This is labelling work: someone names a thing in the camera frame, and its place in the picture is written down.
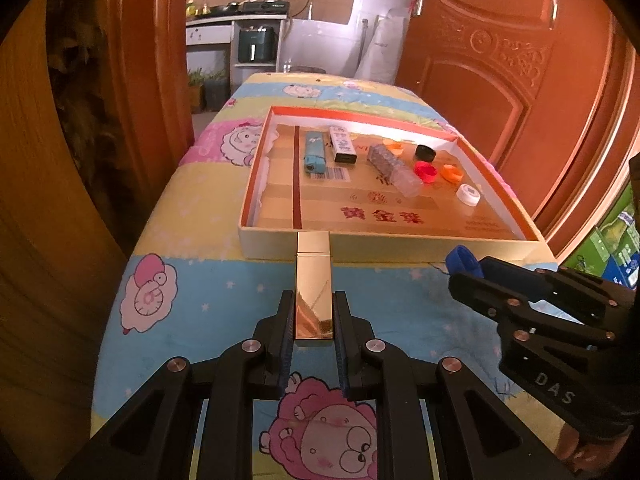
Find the blue bottle cap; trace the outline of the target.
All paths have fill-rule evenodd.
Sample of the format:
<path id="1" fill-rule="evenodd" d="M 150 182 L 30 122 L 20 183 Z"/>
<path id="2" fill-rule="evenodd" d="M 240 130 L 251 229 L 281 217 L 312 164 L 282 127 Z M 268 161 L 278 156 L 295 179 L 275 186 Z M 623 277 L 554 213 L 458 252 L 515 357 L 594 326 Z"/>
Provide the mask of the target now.
<path id="1" fill-rule="evenodd" d="M 484 278 L 480 262 L 469 248 L 463 245 L 458 245 L 450 250 L 445 258 L 445 266 L 449 275 L 467 273 L 476 278 Z"/>

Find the white bottle cap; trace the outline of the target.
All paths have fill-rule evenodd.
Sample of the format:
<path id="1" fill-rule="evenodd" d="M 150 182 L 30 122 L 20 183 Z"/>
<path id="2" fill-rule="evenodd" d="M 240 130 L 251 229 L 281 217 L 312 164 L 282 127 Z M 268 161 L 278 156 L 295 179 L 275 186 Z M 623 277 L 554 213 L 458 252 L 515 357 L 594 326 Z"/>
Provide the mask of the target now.
<path id="1" fill-rule="evenodd" d="M 462 204 L 469 207 L 476 207 L 480 203 L 482 194 L 472 185 L 462 183 L 456 191 L 456 197 Z"/>

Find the orange bottle cap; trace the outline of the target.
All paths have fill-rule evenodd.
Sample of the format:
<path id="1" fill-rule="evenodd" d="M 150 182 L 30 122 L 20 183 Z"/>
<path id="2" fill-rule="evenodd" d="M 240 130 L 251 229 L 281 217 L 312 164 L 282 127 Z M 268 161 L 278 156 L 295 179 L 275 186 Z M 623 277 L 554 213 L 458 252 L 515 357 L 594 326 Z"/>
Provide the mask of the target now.
<path id="1" fill-rule="evenodd" d="M 447 182 L 453 184 L 460 184 L 464 178 L 464 172 L 458 167 L 450 164 L 442 165 L 442 168 L 440 168 L 440 175 Z"/>

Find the red bottle cap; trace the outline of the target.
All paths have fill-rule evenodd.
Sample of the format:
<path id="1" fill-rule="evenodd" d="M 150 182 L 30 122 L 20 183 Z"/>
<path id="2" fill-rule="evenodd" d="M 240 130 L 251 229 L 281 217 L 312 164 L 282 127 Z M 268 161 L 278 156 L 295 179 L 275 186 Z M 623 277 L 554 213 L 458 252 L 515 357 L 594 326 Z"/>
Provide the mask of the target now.
<path id="1" fill-rule="evenodd" d="M 437 168 L 430 162 L 424 162 L 424 160 L 418 160 L 413 166 L 413 171 L 425 184 L 434 183 L 438 176 Z"/>

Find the floral clear lighter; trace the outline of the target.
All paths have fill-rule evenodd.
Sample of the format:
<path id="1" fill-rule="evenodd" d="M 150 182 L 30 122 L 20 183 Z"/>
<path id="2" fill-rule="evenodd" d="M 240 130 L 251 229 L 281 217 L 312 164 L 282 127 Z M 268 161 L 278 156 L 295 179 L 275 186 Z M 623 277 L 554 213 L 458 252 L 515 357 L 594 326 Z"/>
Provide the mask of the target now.
<path id="1" fill-rule="evenodd" d="M 368 162 L 407 198 L 419 196 L 423 182 L 414 171 L 384 144 L 374 144 L 368 151 Z"/>

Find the black bottle cap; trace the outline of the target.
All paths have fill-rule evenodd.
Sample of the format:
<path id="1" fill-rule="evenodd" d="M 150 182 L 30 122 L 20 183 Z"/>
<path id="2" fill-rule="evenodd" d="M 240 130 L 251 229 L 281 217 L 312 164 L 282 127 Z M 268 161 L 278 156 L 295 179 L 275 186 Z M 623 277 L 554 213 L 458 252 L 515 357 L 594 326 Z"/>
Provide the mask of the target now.
<path id="1" fill-rule="evenodd" d="M 414 150 L 414 158 L 421 162 L 432 162 L 435 156 L 436 151 L 424 144 L 418 144 Z"/>

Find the yellow-orange bottle cap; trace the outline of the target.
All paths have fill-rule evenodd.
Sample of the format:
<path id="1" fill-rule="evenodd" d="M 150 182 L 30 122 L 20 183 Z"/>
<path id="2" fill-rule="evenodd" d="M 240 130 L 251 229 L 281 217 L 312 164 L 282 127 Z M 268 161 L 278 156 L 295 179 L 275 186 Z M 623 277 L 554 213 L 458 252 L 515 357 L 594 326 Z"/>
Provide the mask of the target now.
<path id="1" fill-rule="evenodd" d="M 395 156 L 400 156 L 404 152 L 404 146 L 401 143 L 385 143 L 385 147 Z"/>

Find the gold mirrored lighter box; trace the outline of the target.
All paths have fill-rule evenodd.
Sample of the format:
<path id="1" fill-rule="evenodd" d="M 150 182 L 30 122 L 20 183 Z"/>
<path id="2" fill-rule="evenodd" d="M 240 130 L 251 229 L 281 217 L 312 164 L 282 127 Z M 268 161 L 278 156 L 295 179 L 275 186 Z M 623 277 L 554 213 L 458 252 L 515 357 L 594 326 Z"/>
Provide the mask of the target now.
<path id="1" fill-rule="evenodd" d="M 295 338 L 333 338 L 332 260 L 329 233 L 299 231 L 295 263 Z"/>

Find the white Hello Kitty lighter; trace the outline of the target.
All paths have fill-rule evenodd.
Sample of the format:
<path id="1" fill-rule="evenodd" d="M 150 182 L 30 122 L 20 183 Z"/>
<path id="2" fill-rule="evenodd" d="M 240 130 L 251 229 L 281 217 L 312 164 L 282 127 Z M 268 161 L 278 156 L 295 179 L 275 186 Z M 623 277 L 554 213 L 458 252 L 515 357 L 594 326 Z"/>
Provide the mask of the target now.
<path id="1" fill-rule="evenodd" d="M 358 155 L 354 144 L 352 144 L 349 132 L 339 126 L 329 126 L 329 136 L 334 162 L 337 164 L 354 164 Z"/>

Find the teal lighter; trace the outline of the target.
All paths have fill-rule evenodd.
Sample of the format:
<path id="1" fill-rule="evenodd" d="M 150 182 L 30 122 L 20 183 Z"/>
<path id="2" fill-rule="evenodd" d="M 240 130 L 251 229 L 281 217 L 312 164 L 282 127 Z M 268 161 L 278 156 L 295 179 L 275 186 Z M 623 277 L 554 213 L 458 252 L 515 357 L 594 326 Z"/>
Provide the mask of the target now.
<path id="1" fill-rule="evenodd" d="M 321 132 L 308 131 L 305 134 L 303 163 L 307 174 L 324 174 L 326 171 L 326 154 Z"/>

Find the green beer carton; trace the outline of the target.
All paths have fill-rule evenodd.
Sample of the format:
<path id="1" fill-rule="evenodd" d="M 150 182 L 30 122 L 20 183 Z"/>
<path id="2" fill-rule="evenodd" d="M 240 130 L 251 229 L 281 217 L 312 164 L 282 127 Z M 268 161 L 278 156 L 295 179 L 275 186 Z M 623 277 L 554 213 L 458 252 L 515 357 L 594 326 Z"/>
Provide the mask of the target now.
<path id="1" fill-rule="evenodd" d="M 634 193 L 628 182 L 614 205 L 563 266 L 636 289 L 639 284 L 639 233 Z"/>

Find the orange cardboard tray box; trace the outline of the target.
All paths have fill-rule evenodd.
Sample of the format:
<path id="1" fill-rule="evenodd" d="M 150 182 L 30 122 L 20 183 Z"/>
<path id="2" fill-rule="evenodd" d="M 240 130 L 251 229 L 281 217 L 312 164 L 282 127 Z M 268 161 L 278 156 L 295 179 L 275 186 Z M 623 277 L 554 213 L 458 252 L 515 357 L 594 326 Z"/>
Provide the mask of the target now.
<path id="1" fill-rule="evenodd" d="M 346 129 L 357 152 L 354 164 L 334 162 L 329 126 Z M 319 131 L 326 171 L 304 169 L 305 134 Z M 397 156 L 412 170 L 414 150 L 436 151 L 434 183 L 419 196 L 402 196 L 368 162 L 374 144 L 401 143 Z M 440 175 L 442 165 L 464 172 L 460 184 Z M 456 191 L 472 185 L 482 198 L 462 204 Z M 459 133 L 411 122 L 321 108 L 274 106 L 262 126 L 239 220 L 242 254 L 247 259 L 291 260 L 299 231 L 326 231 L 331 254 L 340 263 L 422 264 L 441 262 L 454 246 L 478 258 L 516 263 L 552 258 L 544 238 L 481 154 Z"/>

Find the brown wooden door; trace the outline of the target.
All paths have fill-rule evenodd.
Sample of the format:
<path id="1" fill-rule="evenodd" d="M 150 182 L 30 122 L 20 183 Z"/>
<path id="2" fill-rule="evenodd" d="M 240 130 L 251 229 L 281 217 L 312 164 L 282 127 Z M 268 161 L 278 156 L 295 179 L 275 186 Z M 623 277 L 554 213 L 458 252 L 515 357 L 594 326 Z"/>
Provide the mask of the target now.
<path id="1" fill-rule="evenodd" d="M 396 76 L 514 191 L 555 255 L 639 149 L 639 55 L 604 0 L 411 0 Z"/>

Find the white sack bag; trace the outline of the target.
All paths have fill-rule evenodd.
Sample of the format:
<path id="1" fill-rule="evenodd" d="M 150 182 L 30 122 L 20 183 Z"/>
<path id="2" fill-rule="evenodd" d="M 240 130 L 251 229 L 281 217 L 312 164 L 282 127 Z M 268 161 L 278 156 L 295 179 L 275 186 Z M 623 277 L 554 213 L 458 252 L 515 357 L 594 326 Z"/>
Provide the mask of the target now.
<path id="1" fill-rule="evenodd" d="M 409 22 L 408 9 L 390 9 L 376 17 L 372 37 L 356 69 L 356 79 L 381 84 L 395 82 Z"/>

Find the white plastic bucket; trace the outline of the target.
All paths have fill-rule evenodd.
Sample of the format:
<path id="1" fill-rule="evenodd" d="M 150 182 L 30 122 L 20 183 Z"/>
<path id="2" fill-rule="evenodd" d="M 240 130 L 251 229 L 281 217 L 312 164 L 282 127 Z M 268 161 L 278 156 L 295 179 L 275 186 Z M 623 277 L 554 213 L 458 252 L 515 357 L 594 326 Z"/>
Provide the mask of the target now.
<path id="1" fill-rule="evenodd" d="M 304 74 L 326 74 L 326 70 L 314 66 L 294 66 L 291 68 L 291 72 Z"/>

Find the dark green air fryer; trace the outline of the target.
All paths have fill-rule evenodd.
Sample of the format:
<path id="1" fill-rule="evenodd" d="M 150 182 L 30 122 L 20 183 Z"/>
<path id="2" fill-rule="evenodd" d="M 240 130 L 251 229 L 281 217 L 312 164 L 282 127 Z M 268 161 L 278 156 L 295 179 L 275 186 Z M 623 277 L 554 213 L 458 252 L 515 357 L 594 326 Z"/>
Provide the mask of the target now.
<path id="1" fill-rule="evenodd" d="M 271 26 L 250 26 L 239 33 L 240 63 L 270 63 L 277 56 L 277 35 Z"/>

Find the potted green plant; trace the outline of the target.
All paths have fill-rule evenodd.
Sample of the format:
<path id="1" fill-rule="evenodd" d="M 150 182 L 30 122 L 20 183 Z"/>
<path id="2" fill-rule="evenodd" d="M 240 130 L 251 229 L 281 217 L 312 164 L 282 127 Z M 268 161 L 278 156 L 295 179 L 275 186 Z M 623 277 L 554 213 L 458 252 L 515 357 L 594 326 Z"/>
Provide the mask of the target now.
<path id="1" fill-rule="evenodd" d="M 219 112 L 229 99 L 230 84 L 226 70 L 188 70 L 188 83 L 192 114 Z"/>

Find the white kitchen counter cabinet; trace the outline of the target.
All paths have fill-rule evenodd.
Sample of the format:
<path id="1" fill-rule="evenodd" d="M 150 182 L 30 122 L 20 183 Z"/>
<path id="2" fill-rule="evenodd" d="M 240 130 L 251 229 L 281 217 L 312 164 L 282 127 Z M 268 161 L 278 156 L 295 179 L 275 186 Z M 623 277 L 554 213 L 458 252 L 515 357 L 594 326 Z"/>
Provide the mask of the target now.
<path id="1" fill-rule="evenodd" d="M 283 70 L 282 44 L 291 20 L 286 15 L 235 15 L 201 18 L 186 23 L 186 68 L 203 76 L 224 74 L 233 94 L 249 76 L 280 73 Z M 241 62 L 242 29 L 271 27 L 276 33 L 276 54 L 271 61 Z"/>

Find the black gas stove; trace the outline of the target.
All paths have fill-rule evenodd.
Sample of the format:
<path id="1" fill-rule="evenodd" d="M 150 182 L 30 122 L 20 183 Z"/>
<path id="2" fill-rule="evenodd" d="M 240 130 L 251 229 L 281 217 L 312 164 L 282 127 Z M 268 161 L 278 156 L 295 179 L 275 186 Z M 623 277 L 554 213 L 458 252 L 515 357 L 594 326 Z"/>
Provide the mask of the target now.
<path id="1" fill-rule="evenodd" d="M 245 0 L 240 6 L 241 14 L 286 15 L 291 3 L 288 0 Z"/>

